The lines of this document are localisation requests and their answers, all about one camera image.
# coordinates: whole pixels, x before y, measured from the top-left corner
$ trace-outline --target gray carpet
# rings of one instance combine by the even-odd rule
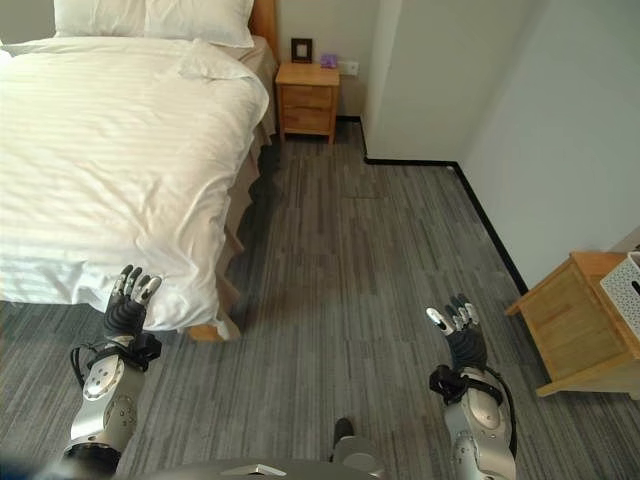
[[[333,422],[353,419],[392,479],[450,478],[449,439],[428,375],[448,361],[423,316],[463,291],[482,314],[490,364],[512,387],[520,479],[640,478],[640,405],[626,395],[537,398],[545,372],[517,298],[453,171],[367,166],[360,128],[336,145],[294,137],[261,158],[230,276],[246,292],[244,337],[196,344],[163,333],[140,426],[120,466],[151,472],[238,456],[324,459]],[[123,262],[135,259],[123,259]],[[0,449],[62,451],[80,392],[69,348],[96,339],[86,306],[3,304]]]

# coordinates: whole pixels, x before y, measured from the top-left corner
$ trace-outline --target wall outlet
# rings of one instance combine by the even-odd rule
[[[338,60],[338,70],[340,75],[358,75],[360,63],[355,60]]]

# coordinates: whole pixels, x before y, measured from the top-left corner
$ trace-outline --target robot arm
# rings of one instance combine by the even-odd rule
[[[162,280],[145,275],[136,284],[141,273],[128,265],[116,280],[104,317],[105,342],[94,349],[86,379],[80,373],[79,349],[72,352],[83,398],[64,453],[71,478],[113,475],[134,433],[144,371],[162,348],[153,335],[142,332],[146,306]]]
[[[433,308],[427,316],[449,344],[453,370],[440,365],[430,377],[431,390],[442,395],[452,462],[460,480],[515,480],[515,417],[505,420],[498,374],[487,367],[487,349],[473,305],[452,297],[449,319]],[[506,385],[505,392],[511,405]]]

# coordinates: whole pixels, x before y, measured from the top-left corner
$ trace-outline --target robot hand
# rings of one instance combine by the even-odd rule
[[[451,297],[445,307],[449,318],[435,308],[427,308],[427,316],[442,331],[451,351],[453,370],[465,368],[484,371],[487,366],[487,347],[480,328],[478,312],[463,294]]]
[[[146,306],[160,287],[162,279],[144,275],[136,284],[141,273],[140,267],[134,269],[132,265],[127,265],[116,280],[104,315],[103,328],[107,339],[128,344],[142,332],[147,315]]]

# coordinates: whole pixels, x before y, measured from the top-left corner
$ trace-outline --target headboard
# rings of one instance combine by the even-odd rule
[[[254,0],[249,19],[249,30],[267,40],[273,56],[278,57],[278,28],[276,24],[276,0]]]

